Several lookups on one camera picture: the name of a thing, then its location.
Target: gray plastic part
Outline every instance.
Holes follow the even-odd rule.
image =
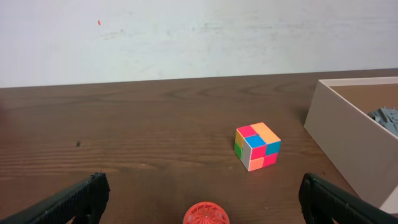
[[[368,115],[398,137],[398,111],[386,107],[371,111]]]

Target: open box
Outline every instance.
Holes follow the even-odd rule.
[[[319,80],[304,128],[355,192],[398,213],[398,137],[367,114],[398,108],[398,77]]]

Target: red round object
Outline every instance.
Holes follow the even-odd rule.
[[[186,212],[183,224],[229,224],[229,218],[219,205],[199,202]]]

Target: puzzle cube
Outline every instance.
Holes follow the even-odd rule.
[[[248,171],[276,163],[280,138],[264,123],[236,129],[235,153]]]

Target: wooden table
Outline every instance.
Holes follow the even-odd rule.
[[[303,129],[317,80],[397,72],[0,89],[0,218],[102,171],[111,187],[102,223],[181,223],[201,201],[231,223],[303,223],[304,173],[353,192]],[[277,164],[248,172],[235,129],[260,121],[282,147]]]

